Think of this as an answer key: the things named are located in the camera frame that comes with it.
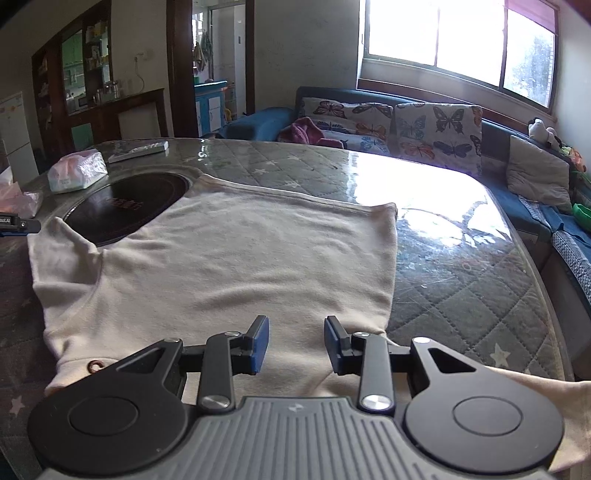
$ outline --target quilted table cover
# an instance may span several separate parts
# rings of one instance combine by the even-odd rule
[[[110,181],[148,171],[221,179],[322,198],[398,206],[398,258],[388,336],[429,336],[485,365],[572,378],[540,277],[488,190],[467,175],[380,155],[238,140],[169,139],[167,153],[108,166],[88,190],[52,195],[46,176],[27,186],[45,200],[37,218],[65,215]],[[146,141],[98,145],[105,159]],[[21,479],[39,466],[26,424],[54,376],[25,238],[0,239],[0,447]]]

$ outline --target tissue box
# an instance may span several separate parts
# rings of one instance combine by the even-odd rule
[[[103,156],[93,148],[59,159],[47,172],[47,179],[53,193],[64,193],[88,188],[105,175],[107,167]]]

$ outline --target small ring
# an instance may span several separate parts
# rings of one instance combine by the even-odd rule
[[[86,369],[88,370],[88,373],[90,374],[95,374],[97,373],[99,370],[104,369],[105,364],[103,362],[101,362],[100,360],[91,360],[90,362],[88,362],[88,365],[86,365]]]

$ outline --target refrigerator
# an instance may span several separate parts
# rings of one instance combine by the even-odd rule
[[[19,185],[39,175],[29,140],[22,92],[0,100],[0,156],[6,156]]]

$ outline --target stuffed toy panda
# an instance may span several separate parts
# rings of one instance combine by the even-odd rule
[[[529,133],[532,140],[545,145],[546,148],[557,152],[562,148],[562,142],[556,136],[556,130],[552,127],[546,128],[540,118],[530,121]]]

